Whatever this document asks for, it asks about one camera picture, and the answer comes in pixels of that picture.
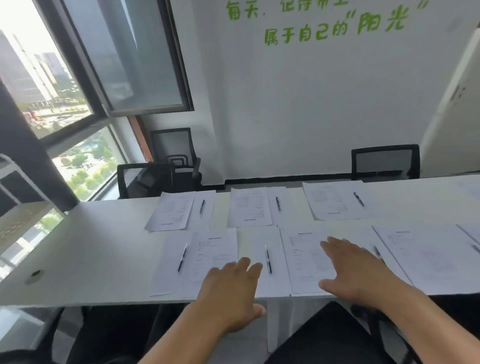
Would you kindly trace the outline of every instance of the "table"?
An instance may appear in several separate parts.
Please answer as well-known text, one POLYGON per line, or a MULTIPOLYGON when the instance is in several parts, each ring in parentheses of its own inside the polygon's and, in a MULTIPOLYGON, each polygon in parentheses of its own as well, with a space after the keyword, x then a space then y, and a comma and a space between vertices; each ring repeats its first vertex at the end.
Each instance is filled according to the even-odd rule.
MULTIPOLYGON (((479 222, 480 201, 455 184, 479 176, 443 177, 374 182, 368 186, 387 211, 368 220, 329 221, 338 237, 358 225, 408 222, 479 222)), ((303 189, 288 189, 293 203, 292 226, 314 221, 303 189)), ((158 197, 80 203, 66 219, 0 283, 0 305, 79 306, 129 303, 181 302, 176 294, 150 297, 150 280, 169 232, 144 226, 158 197), (32 272, 41 279, 25 284, 32 272)), ((217 193, 210 228, 227 225, 229 193, 217 193)), ((248 255, 248 242, 238 229, 239 256, 248 255)), ((307 295, 331 297, 331 295, 307 295)), ((278 329, 278 299, 268 299, 270 332, 278 329)))

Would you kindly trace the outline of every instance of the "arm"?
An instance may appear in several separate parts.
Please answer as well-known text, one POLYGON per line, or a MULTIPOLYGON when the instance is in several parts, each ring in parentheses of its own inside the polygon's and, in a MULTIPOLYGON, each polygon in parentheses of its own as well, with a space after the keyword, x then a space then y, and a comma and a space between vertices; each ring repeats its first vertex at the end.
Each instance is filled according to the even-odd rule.
POLYGON ((335 279, 319 282, 322 289, 383 311, 425 364, 480 363, 480 341, 382 260, 347 240, 329 237, 321 245, 337 272, 335 279))
POLYGON ((227 333, 264 316, 253 303, 262 264, 249 258, 211 269, 195 302, 188 305, 139 364, 203 364, 227 333))

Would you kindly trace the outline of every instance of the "building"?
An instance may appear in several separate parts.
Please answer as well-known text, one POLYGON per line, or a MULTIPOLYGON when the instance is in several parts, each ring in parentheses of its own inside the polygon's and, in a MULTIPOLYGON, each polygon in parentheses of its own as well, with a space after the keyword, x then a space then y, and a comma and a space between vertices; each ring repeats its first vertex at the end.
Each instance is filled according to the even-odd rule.
POLYGON ((47 76, 53 76, 52 83, 59 84, 61 88, 71 88, 73 86, 72 81, 62 67, 59 58, 54 52, 44 52, 35 55, 36 59, 44 69, 47 76))
POLYGON ((38 60, 28 55, 15 35, 1 30, 0 78, 17 104, 44 103, 58 97, 38 60))

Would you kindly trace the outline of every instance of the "table leg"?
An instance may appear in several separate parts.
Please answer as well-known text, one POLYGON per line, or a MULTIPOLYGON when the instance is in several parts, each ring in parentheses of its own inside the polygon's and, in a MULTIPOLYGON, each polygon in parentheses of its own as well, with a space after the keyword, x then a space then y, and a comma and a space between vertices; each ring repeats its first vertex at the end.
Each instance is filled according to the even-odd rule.
POLYGON ((267 343, 268 352, 273 353, 278 346, 278 325, 280 323, 280 303, 276 299, 267 301, 267 343))

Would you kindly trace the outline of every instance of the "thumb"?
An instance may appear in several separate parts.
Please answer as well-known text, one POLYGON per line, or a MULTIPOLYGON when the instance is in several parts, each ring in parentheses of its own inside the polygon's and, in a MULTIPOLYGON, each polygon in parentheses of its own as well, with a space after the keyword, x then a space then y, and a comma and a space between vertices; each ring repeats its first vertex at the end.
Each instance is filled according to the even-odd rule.
POLYGON ((335 294, 336 291, 336 282, 335 279, 322 279, 320 282, 318 282, 318 286, 328 292, 335 294))
POLYGON ((267 310, 265 310, 265 307, 263 307, 261 304, 258 304, 258 303, 253 304, 252 321, 259 318, 259 317, 263 317, 266 314, 267 314, 267 310))

